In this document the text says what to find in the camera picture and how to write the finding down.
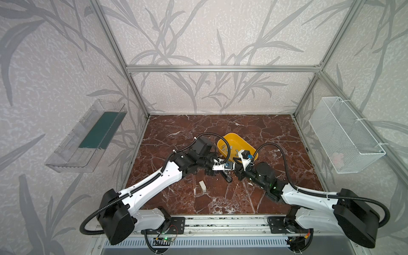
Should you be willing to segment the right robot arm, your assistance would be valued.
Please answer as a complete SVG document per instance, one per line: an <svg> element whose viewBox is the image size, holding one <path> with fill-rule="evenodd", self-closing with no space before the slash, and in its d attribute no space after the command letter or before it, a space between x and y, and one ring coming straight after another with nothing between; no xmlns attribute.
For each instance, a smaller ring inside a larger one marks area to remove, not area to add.
<svg viewBox="0 0 408 255"><path fill-rule="evenodd" d="M373 249L378 229L390 218L383 204L359 197L348 189L336 193L295 188L276 178L275 171L266 162L243 166L238 161L234 172L239 180L249 179L262 188L268 199L291 206L285 224L292 232L340 233L362 247Z"/></svg>

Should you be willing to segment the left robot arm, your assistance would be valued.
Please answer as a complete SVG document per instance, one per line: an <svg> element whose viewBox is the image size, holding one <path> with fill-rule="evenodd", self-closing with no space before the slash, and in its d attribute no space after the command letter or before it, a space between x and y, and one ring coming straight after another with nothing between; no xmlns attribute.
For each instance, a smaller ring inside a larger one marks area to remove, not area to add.
<svg viewBox="0 0 408 255"><path fill-rule="evenodd" d="M182 180L198 168L212 171L215 165L227 163L219 159L212 149L215 145L200 134L194 142L180 150L174 150L163 166L139 183L115 192L108 190L98 210L80 225L84 235L106 235L110 244L119 244L132 232L159 229L170 217L160 209L143 210L143 205L170 185Z"/></svg>

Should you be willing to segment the yellow plastic tray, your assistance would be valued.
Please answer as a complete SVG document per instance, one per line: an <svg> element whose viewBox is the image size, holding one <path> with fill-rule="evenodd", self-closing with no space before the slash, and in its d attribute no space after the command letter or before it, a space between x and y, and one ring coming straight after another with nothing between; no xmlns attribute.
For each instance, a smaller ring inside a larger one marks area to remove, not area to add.
<svg viewBox="0 0 408 255"><path fill-rule="evenodd" d="M254 155L256 149L251 146L249 143L247 143L243 138L241 138L239 135L237 135L236 133L228 133L224 136L224 139L228 142L228 144L230 145L230 157L229 160L233 161L234 157L239 157L238 156L238 152L240 150L248 150L250 152L251 155ZM227 156L227 146L225 144L225 142L220 139L217 142L217 147L218 150L220 152L220 154L224 157Z"/></svg>

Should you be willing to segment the green circuit board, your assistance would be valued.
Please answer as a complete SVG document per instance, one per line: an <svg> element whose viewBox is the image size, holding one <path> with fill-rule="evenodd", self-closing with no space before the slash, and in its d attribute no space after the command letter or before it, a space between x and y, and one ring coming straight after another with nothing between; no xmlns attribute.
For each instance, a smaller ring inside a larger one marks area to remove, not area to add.
<svg viewBox="0 0 408 255"><path fill-rule="evenodd" d="M156 237L153 244L155 246L170 246L176 241L176 237Z"/></svg>

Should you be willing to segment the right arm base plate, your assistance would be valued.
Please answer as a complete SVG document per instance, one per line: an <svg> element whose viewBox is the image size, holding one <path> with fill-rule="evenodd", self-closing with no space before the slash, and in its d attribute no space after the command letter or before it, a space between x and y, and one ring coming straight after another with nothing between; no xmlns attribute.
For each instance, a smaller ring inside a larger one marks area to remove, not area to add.
<svg viewBox="0 0 408 255"><path fill-rule="evenodd" d="M271 234L289 234L292 233L285 225L285 216L267 217L267 224Z"/></svg>

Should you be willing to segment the aluminium front rail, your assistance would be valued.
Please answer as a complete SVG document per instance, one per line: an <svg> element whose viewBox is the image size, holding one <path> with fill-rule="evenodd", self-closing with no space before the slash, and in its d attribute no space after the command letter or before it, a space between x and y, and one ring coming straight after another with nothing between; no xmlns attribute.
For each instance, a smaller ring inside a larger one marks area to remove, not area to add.
<svg viewBox="0 0 408 255"><path fill-rule="evenodd" d="M346 235L347 228L342 228L334 217L329 217L316 211L298 210L298 218L294 214L285 216L285 225L292 233L307 234L309 229L327 235ZM187 215L183 234L196 233L271 233L267 217L271 215ZM83 229L83 234L104 234L112 242L121 242L133 232L159 233L159 228L169 215L162 208L139 210L135 215L99 218L100 230Z"/></svg>

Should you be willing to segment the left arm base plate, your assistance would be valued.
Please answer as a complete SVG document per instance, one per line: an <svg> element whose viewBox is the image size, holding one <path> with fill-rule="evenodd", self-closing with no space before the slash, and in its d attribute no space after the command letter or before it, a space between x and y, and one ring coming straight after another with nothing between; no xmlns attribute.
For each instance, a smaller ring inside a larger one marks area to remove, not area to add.
<svg viewBox="0 0 408 255"><path fill-rule="evenodd" d="M183 234L185 226L185 217L171 217L165 219L158 230L160 234Z"/></svg>

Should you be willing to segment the clear plastic wall shelf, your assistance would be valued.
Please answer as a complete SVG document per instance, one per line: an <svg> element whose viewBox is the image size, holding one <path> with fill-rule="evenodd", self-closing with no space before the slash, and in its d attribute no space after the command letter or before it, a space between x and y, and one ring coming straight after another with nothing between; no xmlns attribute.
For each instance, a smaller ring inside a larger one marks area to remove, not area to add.
<svg viewBox="0 0 408 255"><path fill-rule="evenodd" d="M95 100L45 165L57 173L92 173L127 113L124 103Z"/></svg>

